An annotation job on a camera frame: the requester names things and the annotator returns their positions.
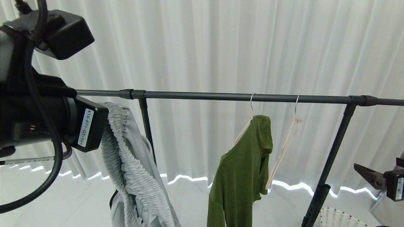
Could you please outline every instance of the floor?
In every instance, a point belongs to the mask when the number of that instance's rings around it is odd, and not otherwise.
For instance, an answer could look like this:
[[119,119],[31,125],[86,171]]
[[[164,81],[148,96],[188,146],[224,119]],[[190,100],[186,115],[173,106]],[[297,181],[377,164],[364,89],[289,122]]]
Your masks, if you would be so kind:
[[[44,170],[32,172],[30,168],[19,170],[1,167],[1,204],[28,194],[46,176]],[[175,183],[165,183],[182,227],[205,227],[209,193],[206,181],[193,182],[179,178]],[[2,214],[0,226],[111,227],[108,203],[113,192],[110,179],[102,179],[101,176],[85,181],[73,179],[71,174],[59,176],[54,185],[37,200]],[[268,195],[254,203],[253,226],[298,227],[310,200],[311,196],[305,189],[289,191],[275,185]],[[343,210],[369,226],[377,226],[379,223],[369,212],[374,203],[367,193],[341,191],[337,198],[328,196],[325,206]]]

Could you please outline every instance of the ruffled fabric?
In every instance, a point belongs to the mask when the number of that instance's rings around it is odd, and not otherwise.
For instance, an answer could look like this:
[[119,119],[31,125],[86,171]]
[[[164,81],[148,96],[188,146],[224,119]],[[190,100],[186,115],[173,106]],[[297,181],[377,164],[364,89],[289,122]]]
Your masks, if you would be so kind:
[[156,215],[167,227],[175,227],[168,200],[156,179],[137,160],[123,137],[128,110],[124,105],[103,103],[109,109],[109,124],[101,142],[103,159],[109,176],[122,195],[125,205],[125,225],[145,226],[137,216],[132,195]]

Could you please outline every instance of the black pole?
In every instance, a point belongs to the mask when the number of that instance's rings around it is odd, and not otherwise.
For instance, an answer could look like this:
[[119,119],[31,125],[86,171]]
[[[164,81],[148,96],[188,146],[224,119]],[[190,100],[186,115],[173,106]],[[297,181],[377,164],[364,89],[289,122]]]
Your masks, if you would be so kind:
[[146,138],[149,140],[151,145],[151,150],[153,152],[154,163],[157,165],[156,154],[154,153],[154,145],[153,145],[153,137],[152,137],[152,129],[150,127],[150,119],[149,112],[147,110],[147,101],[146,98],[139,98],[139,106],[142,111],[143,118],[143,126],[145,127]]
[[[250,101],[251,94],[238,93],[209,93],[209,92],[168,92],[168,91],[144,91],[144,90],[77,90],[82,96],[107,96],[121,97],[124,99],[196,99],[196,100],[223,100],[223,101]],[[254,94],[252,101],[259,102],[285,102],[295,103],[297,95],[267,95]],[[372,96],[321,96],[300,95],[299,103],[334,103],[355,104],[358,106],[372,105],[396,105],[404,106],[403,99],[379,99]]]
[[314,192],[313,198],[311,199],[309,208],[306,212],[305,217],[302,221],[302,227],[313,227],[318,214],[324,204],[325,198],[327,197],[328,191],[325,193],[325,182],[327,180],[328,174],[330,173],[332,164],[334,163],[335,157],[337,156],[338,149],[342,143],[345,132],[347,131],[349,122],[352,115],[354,114],[356,105],[347,105],[345,108],[344,116],[342,117],[341,123],[337,135],[335,136],[334,143],[332,144],[330,153],[328,155],[326,164],[324,166],[323,172],[321,173],[320,179],[318,181],[316,190]]

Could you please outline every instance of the clothes hanger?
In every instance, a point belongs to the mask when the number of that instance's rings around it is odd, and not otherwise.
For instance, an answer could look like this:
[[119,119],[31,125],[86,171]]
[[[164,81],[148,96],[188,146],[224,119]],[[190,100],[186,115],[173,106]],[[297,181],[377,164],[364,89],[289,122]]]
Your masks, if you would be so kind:
[[247,129],[247,126],[250,125],[250,122],[251,122],[251,120],[253,119],[253,116],[254,116],[253,96],[254,96],[254,94],[255,94],[255,93],[253,93],[253,94],[251,95],[251,98],[250,98],[250,106],[251,106],[251,117],[250,117],[250,120],[249,120],[249,121],[247,122],[247,124],[244,126],[243,130],[241,130],[240,134],[237,136],[236,140],[234,141],[234,145],[236,145],[238,139],[239,139],[240,136],[243,134],[243,132],[245,131],[245,129]]
[[286,137],[286,141],[285,141],[285,143],[284,143],[283,146],[282,146],[281,153],[280,153],[278,159],[276,160],[275,165],[274,165],[274,168],[272,169],[272,171],[271,171],[271,173],[270,173],[270,175],[269,175],[269,177],[268,177],[268,181],[267,181],[267,184],[266,184],[266,186],[265,186],[265,189],[266,189],[266,190],[268,190],[269,186],[272,184],[272,180],[273,180],[273,178],[274,178],[274,176],[275,176],[275,173],[276,173],[276,171],[277,171],[277,169],[278,169],[278,167],[279,167],[280,161],[282,160],[283,156],[285,155],[286,151],[287,151],[288,148],[289,148],[289,145],[292,143],[292,141],[293,141],[293,139],[294,139],[294,137],[295,137],[297,131],[299,130],[300,125],[299,125],[299,127],[296,129],[295,133],[293,134],[292,140],[290,141],[290,143],[289,143],[289,144],[286,146],[286,148],[285,148],[285,145],[286,145],[286,143],[287,143],[288,140],[289,140],[289,136],[290,136],[290,133],[291,133],[291,131],[292,131],[293,125],[295,124],[295,121],[296,121],[296,109],[297,109],[297,101],[299,100],[299,96],[300,96],[300,95],[297,95],[297,98],[296,98],[295,113],[294,113],[294,116],[293,116],[292,125],[290,126],[290,129],[289,129],[289,132],[288,132],[288,136]]

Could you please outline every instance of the woven basket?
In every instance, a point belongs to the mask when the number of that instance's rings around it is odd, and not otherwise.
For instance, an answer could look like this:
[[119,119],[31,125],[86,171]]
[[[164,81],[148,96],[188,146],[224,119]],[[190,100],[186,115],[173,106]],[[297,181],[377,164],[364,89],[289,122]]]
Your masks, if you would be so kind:
[[322,208],[320,211],[321,227],[364,227],[367,224],[351,215],[334,208]]

